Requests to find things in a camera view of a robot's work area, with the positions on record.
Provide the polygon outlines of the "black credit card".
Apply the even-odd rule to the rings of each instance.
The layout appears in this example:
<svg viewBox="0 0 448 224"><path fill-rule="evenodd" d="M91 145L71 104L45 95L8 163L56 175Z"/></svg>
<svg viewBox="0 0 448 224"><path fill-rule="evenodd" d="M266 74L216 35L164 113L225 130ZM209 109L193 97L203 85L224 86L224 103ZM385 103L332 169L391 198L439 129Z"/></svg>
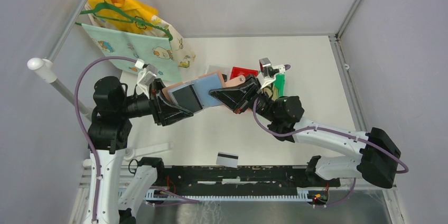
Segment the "black credit card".
<svg viewBox="0 0 448 224"><path fill-rule="evenodd" d="M193 85L184 86L172 92L174 102L193 113L203 109Z"/></svg>

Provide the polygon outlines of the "tan leather card holder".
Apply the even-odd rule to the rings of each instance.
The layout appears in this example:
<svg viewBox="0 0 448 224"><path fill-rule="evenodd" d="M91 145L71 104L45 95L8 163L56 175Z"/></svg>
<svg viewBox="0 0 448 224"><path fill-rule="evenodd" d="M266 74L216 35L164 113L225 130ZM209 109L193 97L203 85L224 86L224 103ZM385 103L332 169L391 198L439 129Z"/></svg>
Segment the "tan leather card holder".
<svg viewBox="0 0 448 224"><path fill-rule="evenodd" d="M244 76L239 76L225 81L225 75L220 71L207 73L187 82L179 82L163 89L165 96L174 104L172 92L184 86L193 85L194 90L203 106L203 109L209 107L220 106L222 103L209 95L209 91L213 89L221 89L228 87L236 87L245 82Z"/></svg>

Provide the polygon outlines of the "silver magnetic stripe card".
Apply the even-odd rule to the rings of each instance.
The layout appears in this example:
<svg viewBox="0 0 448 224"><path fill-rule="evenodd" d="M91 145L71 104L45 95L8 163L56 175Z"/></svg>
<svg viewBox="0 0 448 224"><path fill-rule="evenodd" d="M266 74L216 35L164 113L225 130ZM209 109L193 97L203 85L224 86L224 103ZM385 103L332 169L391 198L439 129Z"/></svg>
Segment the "silver magnetic stripe card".
<svg viewBox="0 0 448 224"><path fill-rule="evenodd" d="M216 164L219 166L237 168L238 166L239 155L218 152Z"/></svg>

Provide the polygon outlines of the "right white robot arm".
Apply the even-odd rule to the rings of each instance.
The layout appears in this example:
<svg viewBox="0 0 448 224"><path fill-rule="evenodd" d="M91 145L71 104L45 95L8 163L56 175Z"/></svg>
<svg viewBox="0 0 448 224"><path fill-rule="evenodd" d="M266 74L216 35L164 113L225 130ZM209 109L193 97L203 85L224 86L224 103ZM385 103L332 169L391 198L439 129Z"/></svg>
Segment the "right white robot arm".
<svg viewBox="0 0 448 224"><path fill-rule="evenodd" d="M400 160L401 151L380 128L350 131L325 126L304 117L299 96L272 99L254 76L235 87L213 89L209 95L240 114L251 109L258 126L279 141L310 144L340 153L337 157L314 156L305 171L308 184L325 180L362 178L370 184L390 189L396 174L409 171Z"/></svg>

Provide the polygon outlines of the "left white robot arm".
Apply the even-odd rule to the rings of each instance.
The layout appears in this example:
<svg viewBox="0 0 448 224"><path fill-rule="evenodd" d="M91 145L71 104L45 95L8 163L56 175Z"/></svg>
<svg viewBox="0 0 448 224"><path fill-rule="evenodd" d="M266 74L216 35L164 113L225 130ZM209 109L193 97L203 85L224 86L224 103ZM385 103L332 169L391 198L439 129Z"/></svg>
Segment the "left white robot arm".
<svg viewBox="0 0 448 224"><path fill-rule="evenodd" d="M160 157L143 157L122 195L119 178L132 129L130 119L151 115L167 126L193 116L193 112L164 97L161 79L150 83L149 95L127 95L127 84L107 76L94 85L91 125L87 130L91 150L91 192L85 223L136 223L137 212L152 185L166 179Z"/></svg>

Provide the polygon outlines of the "red plastic bin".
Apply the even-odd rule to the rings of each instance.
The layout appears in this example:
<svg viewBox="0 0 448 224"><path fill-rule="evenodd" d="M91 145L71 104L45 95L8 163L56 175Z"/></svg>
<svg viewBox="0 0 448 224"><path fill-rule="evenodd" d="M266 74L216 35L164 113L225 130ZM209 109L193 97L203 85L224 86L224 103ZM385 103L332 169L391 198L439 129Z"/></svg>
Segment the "red plastic bin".
<svg viewBox="0 0 448 224"><path fill-rule="evenodd" d="M242 67L232 67L231 72L230 72L230 79L233 79L233 78L236 78L239 76L247 77L250 74L253 74L256 77L256 76L258 76L259 71L254 70L254 69L242 68Z"/></svg>

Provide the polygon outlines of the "white plastic bin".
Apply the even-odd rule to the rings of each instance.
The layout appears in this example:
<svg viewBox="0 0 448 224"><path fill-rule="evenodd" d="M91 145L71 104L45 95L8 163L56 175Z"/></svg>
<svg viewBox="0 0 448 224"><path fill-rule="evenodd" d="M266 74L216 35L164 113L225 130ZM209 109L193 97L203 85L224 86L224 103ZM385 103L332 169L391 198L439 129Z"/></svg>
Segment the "white plastic bin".
<svg viewBox="0 0 448 224"><path fill-rule="evenodd" d="M211 64L207 66L206 73L212 73L215 71L220 71L222 74L229 75L231 74L232 67L230 66L221 66L217 64Z"/></svg>

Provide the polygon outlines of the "green plastic bin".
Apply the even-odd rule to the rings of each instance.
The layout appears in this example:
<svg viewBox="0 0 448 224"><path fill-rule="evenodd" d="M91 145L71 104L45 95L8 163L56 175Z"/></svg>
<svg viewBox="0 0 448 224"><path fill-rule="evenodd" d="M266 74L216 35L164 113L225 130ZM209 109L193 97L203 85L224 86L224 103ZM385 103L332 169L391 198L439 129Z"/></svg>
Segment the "green plastic bin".
<svg viewBox="0 0 448 224"><path fill-rule="evenodd" d="M278 74L276 76L276 80L270 84L270 89L272 91L271 98L277 99L284 94L284 86L285 86L285 75Z"/></svg>

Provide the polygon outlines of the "cream patterned cloth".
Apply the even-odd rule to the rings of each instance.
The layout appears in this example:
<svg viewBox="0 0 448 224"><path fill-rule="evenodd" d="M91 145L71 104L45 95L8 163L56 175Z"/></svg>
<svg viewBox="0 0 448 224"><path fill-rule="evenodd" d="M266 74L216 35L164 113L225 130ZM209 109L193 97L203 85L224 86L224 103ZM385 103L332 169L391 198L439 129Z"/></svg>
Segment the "cream patterned cloth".
<svg viewBox="0 0 448 224"><path fill-rule="evenodd" d="M189 68L195 61L196 54L183 36L171 24L156 15L152 16L150 23L168 31L173 37L169 49L154 48L153 53L161 59L175 61L178 67Z"/></svg>

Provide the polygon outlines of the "light green patterned cloth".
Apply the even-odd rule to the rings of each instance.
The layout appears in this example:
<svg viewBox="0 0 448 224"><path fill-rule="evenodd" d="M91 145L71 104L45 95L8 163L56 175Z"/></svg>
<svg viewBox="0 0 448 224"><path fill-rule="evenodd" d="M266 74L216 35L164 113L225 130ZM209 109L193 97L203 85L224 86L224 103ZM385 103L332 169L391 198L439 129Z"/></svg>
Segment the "light green patterned cloth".
<svg viewBox="0 0 448 224"><path fill-rule="evenodd" d="M141 59L146 64L156 67L159 70L158 77L162 80L181 81L178 64L174 61L167 38L110 30L87 24L81 26L105 56Z"/></svg>

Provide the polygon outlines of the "green clothes hanger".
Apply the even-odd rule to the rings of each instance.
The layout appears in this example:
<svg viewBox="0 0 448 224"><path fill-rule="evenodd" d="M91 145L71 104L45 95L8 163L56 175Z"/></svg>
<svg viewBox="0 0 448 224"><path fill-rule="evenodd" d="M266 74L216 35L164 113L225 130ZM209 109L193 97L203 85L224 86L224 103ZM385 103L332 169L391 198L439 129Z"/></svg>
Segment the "green clothes hanger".
<svg viewBox="0 0 448 224"><path fill-rule="evenodd" d="M102 10L114 11L117 14L121 15L122 17L126 18L126 20L122 20L120 18L112 18L112 17L106 17L106 16L98 15L98 13L100 11L102 11ZM124 23L138 23L139 25L150 26L150 27L152 27L154 29L158 29L158 30L164 32L165 35L168 37L169 41L173 40L173 36L172 36L172 34L168 30L165 30L162 27L153 25L151 23L145 22L144 20L141 20L140 18L132 17L132 16L126 14L125 12L123 12L117 6L115 6L113 4L109 4L107 2L98 3L93 9L91 9L91 10L84 10L84 11L81 11L79 13L79 15L85 15L85 14L92 14L93 16L95 16L97 18L103 18L103 19L106 19L106 20L112 20L112 21L118 21L118 22L124 22Z"/></svg>

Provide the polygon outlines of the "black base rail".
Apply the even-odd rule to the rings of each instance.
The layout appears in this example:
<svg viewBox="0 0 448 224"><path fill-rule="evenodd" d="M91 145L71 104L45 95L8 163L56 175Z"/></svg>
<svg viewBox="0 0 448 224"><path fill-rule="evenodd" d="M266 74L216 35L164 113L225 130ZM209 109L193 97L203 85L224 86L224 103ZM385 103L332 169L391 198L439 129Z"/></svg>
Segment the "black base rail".
<svg viewBox="0 0 448 224"><path fill-rule="evenodd" d="M182 196L276 196L341 182L326 181L305 166L167 166L154 184Z"/></svg>

